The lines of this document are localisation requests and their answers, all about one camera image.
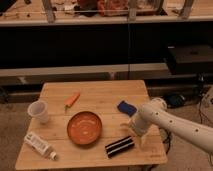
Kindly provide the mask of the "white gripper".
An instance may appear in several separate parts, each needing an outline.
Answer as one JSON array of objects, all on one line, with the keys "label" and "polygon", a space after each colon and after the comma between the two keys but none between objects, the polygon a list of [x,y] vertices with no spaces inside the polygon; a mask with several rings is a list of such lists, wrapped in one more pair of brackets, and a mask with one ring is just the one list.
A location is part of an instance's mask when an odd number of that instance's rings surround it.
[{"label": "white gripper", "polygon": [[122,123],[122,128],[131,130],[135,135],[139,136],[138,144],[142,147],[146,141],[148,135],[148,129],[150,128],[150,122],[146,121],[139,113],[134,114],[128,123]]}]

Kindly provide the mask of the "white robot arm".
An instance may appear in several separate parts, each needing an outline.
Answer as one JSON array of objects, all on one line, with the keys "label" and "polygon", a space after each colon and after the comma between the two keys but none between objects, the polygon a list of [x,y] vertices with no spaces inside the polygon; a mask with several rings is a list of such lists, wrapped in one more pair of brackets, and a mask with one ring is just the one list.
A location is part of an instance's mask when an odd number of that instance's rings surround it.
[{"label": "white robot arm", "polygon": [[138,107],[137,112],[123,126],[138,137],[144,136],[155,124],[213,155],[213,128],[170,114],[162,98],[154,98]]}]

